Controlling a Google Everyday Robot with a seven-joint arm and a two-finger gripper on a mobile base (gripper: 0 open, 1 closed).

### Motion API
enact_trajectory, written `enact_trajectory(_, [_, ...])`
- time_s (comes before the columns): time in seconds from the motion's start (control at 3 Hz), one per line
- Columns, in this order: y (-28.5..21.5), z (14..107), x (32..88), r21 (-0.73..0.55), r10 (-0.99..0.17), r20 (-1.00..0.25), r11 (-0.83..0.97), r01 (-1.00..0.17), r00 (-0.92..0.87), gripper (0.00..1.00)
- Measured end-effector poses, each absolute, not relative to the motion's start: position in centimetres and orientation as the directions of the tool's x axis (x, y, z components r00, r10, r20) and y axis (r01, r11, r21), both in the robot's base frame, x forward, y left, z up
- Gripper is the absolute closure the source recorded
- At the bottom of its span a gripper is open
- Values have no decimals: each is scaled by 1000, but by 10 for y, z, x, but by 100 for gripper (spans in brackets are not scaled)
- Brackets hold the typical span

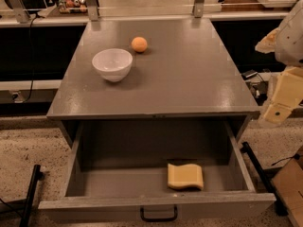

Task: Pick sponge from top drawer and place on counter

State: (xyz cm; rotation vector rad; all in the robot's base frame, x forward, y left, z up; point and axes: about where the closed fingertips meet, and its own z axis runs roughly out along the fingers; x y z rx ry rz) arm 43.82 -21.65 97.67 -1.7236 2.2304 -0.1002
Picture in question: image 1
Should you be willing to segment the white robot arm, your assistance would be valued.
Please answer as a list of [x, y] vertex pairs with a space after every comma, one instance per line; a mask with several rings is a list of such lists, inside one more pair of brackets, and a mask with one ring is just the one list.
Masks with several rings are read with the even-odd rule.
[[280, 25], [255, 46], [275, 53], [285, 69], [269, 81], [268, 98], [258, 119], [262, 127], [281, 125], [303, 100], [303, 0], [299, 0]]

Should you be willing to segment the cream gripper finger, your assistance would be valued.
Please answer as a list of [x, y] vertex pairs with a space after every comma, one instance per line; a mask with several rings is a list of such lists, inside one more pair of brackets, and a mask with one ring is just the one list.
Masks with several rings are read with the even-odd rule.
[[292, 113], [292, 108], [266, 102], [262, 105], [258, 123], [262, 127], [280, 126]]
[[279, 32], [278, 28], [273, 29], [265, 37], [263, 37], [255, 46], [255, 50], [268, 54], [276, 51], [276, 35]]

